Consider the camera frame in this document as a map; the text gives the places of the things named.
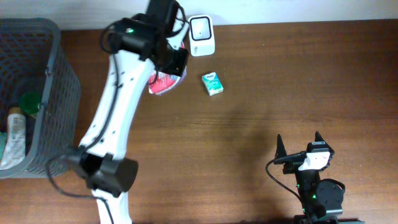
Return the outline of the red purple tissue pack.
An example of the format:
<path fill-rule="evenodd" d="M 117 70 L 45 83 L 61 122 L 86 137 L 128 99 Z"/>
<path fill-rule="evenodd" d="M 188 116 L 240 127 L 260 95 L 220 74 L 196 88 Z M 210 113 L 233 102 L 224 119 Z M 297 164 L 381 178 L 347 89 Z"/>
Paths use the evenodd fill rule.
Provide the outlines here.
<path fill-rule="evenodd" d="M 186 75 L 186 67 L 181 77 L 163 72 L 157 73 L 154 71 L 148 80 L 148 91 L 153 95 L 162 95 L 176 87 L 180 82 L 183 81 Z"/>

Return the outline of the green kleenex tissue pack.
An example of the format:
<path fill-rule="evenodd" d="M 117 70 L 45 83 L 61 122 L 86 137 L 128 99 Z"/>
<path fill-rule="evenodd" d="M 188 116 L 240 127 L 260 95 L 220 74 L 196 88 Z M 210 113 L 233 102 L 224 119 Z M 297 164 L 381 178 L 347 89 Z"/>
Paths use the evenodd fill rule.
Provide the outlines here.
<path fill-rule="evenodd" d="M 201 80 L 210 96 L 223 92 L 224 88 L 216 72 L 201 77 Z"/>

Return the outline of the green lid jar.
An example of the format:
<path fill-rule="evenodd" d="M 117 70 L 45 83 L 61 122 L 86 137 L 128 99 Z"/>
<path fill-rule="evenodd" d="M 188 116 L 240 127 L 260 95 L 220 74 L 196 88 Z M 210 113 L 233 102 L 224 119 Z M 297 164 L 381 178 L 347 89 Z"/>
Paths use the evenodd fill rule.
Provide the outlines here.
<path fill-rule="evenodd" d="M 28 91 L 19 98 L 19 107 L 29 116 L 36 118 L 40 111 L 41 96 L 35 91 Z"/>

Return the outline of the white cream tube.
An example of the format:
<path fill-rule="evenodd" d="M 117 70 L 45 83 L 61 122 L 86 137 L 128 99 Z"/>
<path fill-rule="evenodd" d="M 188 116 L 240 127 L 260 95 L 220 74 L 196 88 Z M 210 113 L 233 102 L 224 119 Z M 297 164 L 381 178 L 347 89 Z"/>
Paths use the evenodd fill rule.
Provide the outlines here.
<path fill-rule="evenodd" d="M 26 117 L 19 107 L 8 111 L 7 140 L 1 159 L 1 170 L 15 167 L 25 159 Z"/>

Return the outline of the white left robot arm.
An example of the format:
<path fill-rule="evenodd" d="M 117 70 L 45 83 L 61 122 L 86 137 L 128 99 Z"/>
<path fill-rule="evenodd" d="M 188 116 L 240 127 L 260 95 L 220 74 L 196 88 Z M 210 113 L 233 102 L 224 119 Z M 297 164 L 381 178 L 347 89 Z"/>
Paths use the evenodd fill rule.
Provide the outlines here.
<path fill-rule="evenodd" d="M 79 146 L 58 160 L 86 182 L 101 223 L 131 223 L 128 192 L 138 163 L 126 158 L 129 129 L 142 92 L 159 73 L 182 76 L 188 28 L 176 0 L 151 0 L 145 12 L 112 22 L 100 35 L 100 46 L 109 54 L 103 94 Z"/>

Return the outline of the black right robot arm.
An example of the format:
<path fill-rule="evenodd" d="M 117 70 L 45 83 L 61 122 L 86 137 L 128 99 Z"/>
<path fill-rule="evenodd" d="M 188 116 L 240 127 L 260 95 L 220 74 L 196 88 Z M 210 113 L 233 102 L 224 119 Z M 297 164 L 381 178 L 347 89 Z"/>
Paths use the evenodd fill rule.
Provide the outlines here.
<path fill-rule="evenodd" d="M 294 223 L 362 223 L 361 220 L 341 220 L 343 213 L 345 185 L 334 179 L 321 179 L 320 172 L 330 166 L 335 151 L 317 131 L 315 140 L 307 144 L 304 151 L 287 154 L 282 136 L 277 136 L 274 159 L 267 163 L 267 175 L 278 185 L 298 198 L 302 214 L 293 217 Z M 283 165 L 283 174 L 293 174 L 297 191 L 294 192 L 278 181 L 270 172 L 269 166 Z"/>

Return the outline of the white barcode scanner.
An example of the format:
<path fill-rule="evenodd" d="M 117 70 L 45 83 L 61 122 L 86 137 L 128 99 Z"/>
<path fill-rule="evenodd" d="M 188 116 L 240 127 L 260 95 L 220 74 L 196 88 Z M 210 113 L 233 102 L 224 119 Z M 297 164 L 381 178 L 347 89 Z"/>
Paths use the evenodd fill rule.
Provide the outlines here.
<path fill-rule="evenodd" d="M 192 16 L 189 22 L 190 53 L 193 57 L 215 53 L 215 33 L 213 21 L 208 15 Z"/>

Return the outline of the grey plastic mesh basket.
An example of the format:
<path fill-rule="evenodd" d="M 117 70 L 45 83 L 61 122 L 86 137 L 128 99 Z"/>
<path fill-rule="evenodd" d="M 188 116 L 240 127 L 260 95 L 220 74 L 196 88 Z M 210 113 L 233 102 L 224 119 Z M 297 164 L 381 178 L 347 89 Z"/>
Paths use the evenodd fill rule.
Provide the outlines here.
<path fill-rule="evenodd" d="M 46 162 L 73 144 L 81 85 L 60 42 L 49 19 L 1 19 L 1 131 L 23 95 L 40 96 L 37 115 L 26 116 L 25 158 L 3 179 L 45 178 Z"/>

